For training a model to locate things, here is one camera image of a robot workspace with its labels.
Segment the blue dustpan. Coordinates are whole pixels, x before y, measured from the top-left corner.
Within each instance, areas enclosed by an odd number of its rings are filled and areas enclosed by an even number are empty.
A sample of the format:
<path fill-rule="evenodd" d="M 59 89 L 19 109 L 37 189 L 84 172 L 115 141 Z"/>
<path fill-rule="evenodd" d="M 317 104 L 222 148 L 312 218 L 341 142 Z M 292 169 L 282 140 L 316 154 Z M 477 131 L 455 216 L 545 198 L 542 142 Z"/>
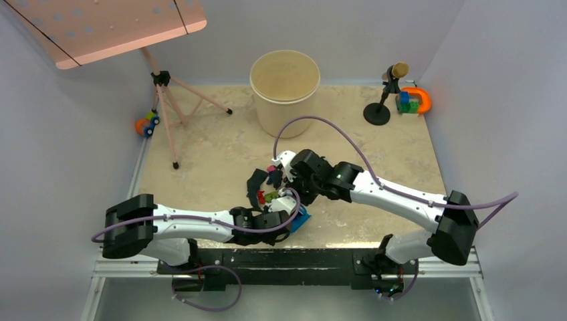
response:
<path fill-rule="evenodd" d="M 308 213 L 308 210 L 301 205 L 298 214 L 292 221 L 292 229 L 290 233 L 295 233 L 310 217 L 311 215 Z"/>

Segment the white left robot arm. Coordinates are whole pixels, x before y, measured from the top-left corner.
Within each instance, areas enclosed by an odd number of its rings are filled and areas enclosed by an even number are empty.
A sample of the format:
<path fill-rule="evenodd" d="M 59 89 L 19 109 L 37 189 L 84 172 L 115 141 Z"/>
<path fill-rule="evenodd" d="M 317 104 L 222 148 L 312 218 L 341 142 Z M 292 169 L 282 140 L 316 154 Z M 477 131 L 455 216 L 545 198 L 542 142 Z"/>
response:
<path fill-rule="evenodd" d="M 152 194 L 140 194 L 107 209 L 105 228 L 92 241 L 101 243 L 105 259 L 145 255 L 189 274 L 199 266 L 196 240 L 275 245 L 292 232 L 299 209 L 289 195 L 261 210 L 234 207 L 206 212 L 174 209 L 155 203 Z"/>

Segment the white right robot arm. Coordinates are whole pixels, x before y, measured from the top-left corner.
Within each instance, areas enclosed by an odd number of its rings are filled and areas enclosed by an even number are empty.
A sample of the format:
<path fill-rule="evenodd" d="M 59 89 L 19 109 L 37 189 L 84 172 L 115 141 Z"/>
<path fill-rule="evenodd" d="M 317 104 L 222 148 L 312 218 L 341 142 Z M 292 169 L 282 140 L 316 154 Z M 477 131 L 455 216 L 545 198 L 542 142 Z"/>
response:
<path fill-rule="evenodd" d="M 453 265 L 465 265 L 479 228 L 468 197 L 426 193 L 392 183 L 375 181 L 370 171 L 339 162 L 331 165 L 310 149 L 283 151 L 274 163 L 283 169 L 288 185 L 303 205 L 321 195 L 329 200 L 368 205 L 398 215 L 420 226 L 405 235 L 383 237 L 375 255 L 377 267 L 391 272 L 412 259 L 437 257 Z"/>

